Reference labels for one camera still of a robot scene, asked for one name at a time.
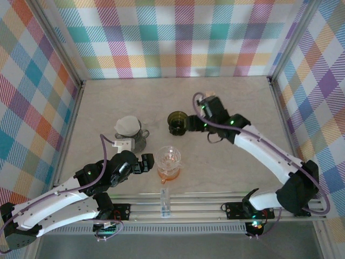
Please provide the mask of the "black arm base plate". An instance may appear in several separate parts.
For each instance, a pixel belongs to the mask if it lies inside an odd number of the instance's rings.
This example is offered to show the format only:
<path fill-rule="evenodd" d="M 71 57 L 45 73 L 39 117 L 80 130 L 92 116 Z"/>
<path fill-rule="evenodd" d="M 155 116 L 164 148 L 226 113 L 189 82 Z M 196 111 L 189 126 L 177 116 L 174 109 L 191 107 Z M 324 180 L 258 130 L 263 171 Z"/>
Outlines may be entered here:
<path fill-rule="evenodd" d="M 273 208 L 264 209 L 262 211 L 255 212 L 253 215 L 245 214 L 241 202 L 226 202 L 220 206 L 220 209 L 226 213 L 228 220 L 235 219 L 253 219 L 253 220 L 265 220 L 274 219 L 275 214 Z"/>
<path fill-rule="evenodd" d="M 129 221 L 130 209 L 130 203 L 114 203 L 112 217 L 120 221 Z"/>

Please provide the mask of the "small controller board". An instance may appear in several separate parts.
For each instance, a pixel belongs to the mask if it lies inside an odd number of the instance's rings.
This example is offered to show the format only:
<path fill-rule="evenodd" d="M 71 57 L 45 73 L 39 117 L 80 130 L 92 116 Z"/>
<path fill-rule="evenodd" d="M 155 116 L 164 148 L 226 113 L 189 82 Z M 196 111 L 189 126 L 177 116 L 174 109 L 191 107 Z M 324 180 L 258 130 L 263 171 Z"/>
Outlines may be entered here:
<path fill-rule="evenodd" d="M 118 230 L 118 226 L 115 222 L 97 223 L 93 225 L 92 231 L 99 236 L 110 236 Z"/>
<path fill-rule="evenodd" d="M 264 233 L 264 226 L 261 224 L 261 222 L 258 221 L 246 222 L 245 227 L 245 235 L 250 238 L 257 238 Z"/>

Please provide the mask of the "orange transparent cup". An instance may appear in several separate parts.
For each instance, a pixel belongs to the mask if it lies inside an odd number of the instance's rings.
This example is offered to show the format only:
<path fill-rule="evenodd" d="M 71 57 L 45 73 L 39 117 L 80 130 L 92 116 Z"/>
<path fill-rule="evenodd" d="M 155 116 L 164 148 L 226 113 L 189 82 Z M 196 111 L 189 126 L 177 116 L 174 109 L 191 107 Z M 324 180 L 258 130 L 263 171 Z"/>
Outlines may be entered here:
<path fill-rule="evenodd" d="M 176 179 L 181 172 L 181 168 L 176 167 L 172 170 L 164 170 L 163 168 L 158 167 L 157 173 L 161 178 L 161 184 L 165 184 L 167 181 L 172 181 Z"/>

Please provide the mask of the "green plastic coffee dripper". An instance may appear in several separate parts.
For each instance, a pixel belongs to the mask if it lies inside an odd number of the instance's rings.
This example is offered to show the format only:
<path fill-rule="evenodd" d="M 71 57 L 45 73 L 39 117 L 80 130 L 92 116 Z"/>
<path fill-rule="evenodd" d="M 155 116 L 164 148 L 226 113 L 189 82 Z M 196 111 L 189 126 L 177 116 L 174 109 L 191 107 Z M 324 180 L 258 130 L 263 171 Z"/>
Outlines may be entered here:
<path fill-rule="evenodd" d="M 174 136 L 182 136 L 186 133 L 187 114 L 182 111 L 174 111 L 167 118 L 169 133 Z"/>

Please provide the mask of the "aluminium frame post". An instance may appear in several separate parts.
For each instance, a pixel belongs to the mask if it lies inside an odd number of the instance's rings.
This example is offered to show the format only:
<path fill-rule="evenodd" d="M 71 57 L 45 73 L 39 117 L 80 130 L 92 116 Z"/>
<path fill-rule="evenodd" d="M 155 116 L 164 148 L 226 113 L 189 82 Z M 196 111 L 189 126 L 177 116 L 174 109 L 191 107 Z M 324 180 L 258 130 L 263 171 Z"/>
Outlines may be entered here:
<path fill-rule="evenodd" d="M 265 69 L 269 82 L 277 80 L 284 70 L 321 2 L 322 0 L 296 0 L 293 4 Z"/>
<path fill-rule="evenodd" d="M 72 80 L 76 83 L 79 88 L 82 88 L 83 80 L 77 73 L 71 59 L 69 58 L 66 50 L 63 47 L 61 40 L 59 39 L 54 27 L 47 18 L 44 9 L 39 3 L 39 0 L 25 0 L 34 16 L 37 18 L 39 24 L 43 28 L 48 40 L 52 44 L 57 55 L 61 59 L 62 63 L 66 67 L 67 72 L 71 76 Z"/>

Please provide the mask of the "grey plastic coffee dripper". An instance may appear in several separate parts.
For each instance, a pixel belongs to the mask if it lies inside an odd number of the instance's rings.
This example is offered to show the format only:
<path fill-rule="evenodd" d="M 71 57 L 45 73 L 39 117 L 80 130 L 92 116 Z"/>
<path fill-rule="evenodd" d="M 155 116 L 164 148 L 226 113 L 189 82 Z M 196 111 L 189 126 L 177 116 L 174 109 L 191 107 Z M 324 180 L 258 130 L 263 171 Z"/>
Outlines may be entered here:
<path fill-rule="evenodd" d="M 147 144 L 147 140 L 146 138 L 148 138 L 148 136 L 150 135 L 149 131 L 147 129 L 140 129 L 135 135 L 132 136 L 125 136 L 125 135 L 121 135 L 119 133 L 115 134 L 115 138 L 116 139 L 132 139 L 132 147 L 131 147 L 131 151 L 133 153 L 139 153 L 142 152 Z"/>

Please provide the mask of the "white paper coffee filter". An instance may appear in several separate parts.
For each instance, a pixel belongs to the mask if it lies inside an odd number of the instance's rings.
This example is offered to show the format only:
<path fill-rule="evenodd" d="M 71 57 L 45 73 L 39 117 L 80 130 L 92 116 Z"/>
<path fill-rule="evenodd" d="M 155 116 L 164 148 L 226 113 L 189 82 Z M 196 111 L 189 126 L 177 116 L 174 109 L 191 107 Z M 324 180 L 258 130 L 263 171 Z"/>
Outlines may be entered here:
<path fill-rule="evenodd" d="M 114 129 L 120 135 L 131 137 L 141 129 L 141 124 L 137 117 L 129 115 L 119 119 Z"/>

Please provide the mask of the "aluminium side rail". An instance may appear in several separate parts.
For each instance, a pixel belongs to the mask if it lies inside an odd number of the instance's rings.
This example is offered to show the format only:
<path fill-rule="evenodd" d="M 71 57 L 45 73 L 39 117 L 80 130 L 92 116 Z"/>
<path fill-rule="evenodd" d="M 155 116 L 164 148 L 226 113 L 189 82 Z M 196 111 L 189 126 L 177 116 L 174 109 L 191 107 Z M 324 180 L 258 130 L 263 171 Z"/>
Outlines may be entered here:
<path fill-rule="evenodd" d="M 287 123 L 287 120 L 286 120 L 287 117 L 285 116 L 284 110 L 282 108 L 282 104 L 280 103 L 280 99 L 278 97 L 278 87 L 275 85 L 275 83 L 272 82 L 272 78 L 271 77 L 267 77 L 266 79 L 268 81 L 268 84 L 269 84 L 269 87 L 270 87 L 270 90 L 271 90 L 271 94 L 273 96 L 273 100 L 274 100 L 275 106 L 276 106 L 276 108 L 278 110 L 280 121 L 281 121 L 282 126 L 284 128 L 286 139 L 287 139 L 287 142 L 288 142 L 288 144 L 290 146 L 290 149 L 291 149 L 291 154 L 294 157 L 299 158 L 299 155 L 298 155 L 298 153 L 296 151 L 296 148 L 294 147 L 292 135 L 290 133 L 289 126 L 288 126 L 288 123 Z M 328 198 L 326 196 L 324 196 L 324 191 L 322 190 L 321 186 L 318 183 L 317 184 L 313 184 L 313 185 L 315 186 L 315 188 L 318 189 L 317 195 L 320 195 L 320 197 L 326 198 L 325 205 L 320 201 L 320 205 L 323 208 L 321 211 L 311 210 L 309 208 L 309 206 L 307 206 L 306 208 L 304 208 L 302 210 L 302 212 L 300 214 L 301 215 L 313 214 L 313 215 L 318 215 L 318 216 L 325 216 L 329 212 L 329 210 L 330 210 L 329 200 L 328 200 Z"/>
<path fill-rule="evenodd" d="M 71 114 L 71 118 L 70 118 L 70 122 L 66 131 L 66 137 L 65 140 L 63 142 L 62 145 L 62 149 L 59 155 L 59 159 L 57 162 L 57 166 L 56 166 L 56 170 L 54 171 L 53 175 L 52 175 L 52 181 L 49 185 L 49 189 L 52 189 L 53 187 L 56 187 L 59 182 L 60 182 L 60 178 L 61 175 L 63 173 L 63 168 L 64 168 L 64 164 L 65 164 L 65 160 L 67 158 L 67 154 L 68 154 L 68 149 L 70 147 L 70 143 L 71 143 L 71 139 L 72 139 L 72 134 L 74 131 L 74 127 L 75 127 L 75 123 L 77 120 L 77 116 L 78 116 L 78 112 L 80 109 L 80 105 L 81 105 L 81 101 L 82 101 L 82 97 L 84 95 L 84 90 L 85 90 L 85 86 L 86 86 L 87 80 L 83 80 L 81 82 L 81 85 L 79 87 L 78 90 L 78 94 L 77 94 L 77 98 L 75 100 L 75 105 L 73 108 L 73 112 Z"/>

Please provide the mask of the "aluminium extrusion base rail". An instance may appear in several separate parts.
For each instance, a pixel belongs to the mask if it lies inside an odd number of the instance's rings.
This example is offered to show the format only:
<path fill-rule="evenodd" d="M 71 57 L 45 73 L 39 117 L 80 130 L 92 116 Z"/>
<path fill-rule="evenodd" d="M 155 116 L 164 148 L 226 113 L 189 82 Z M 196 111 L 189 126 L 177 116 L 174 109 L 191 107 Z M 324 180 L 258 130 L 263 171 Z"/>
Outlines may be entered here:
<path fill-rule="evenodd" d="M 226 222 L 220 206 L 226 202 L 240 202 L 243 192 L 170 193 L 169 218 L 161 217 L 160 193 L 136 195 L 111 194 L 114 203 L 130 203 L 130 217 L 125 223 L 206 223 Z"/>

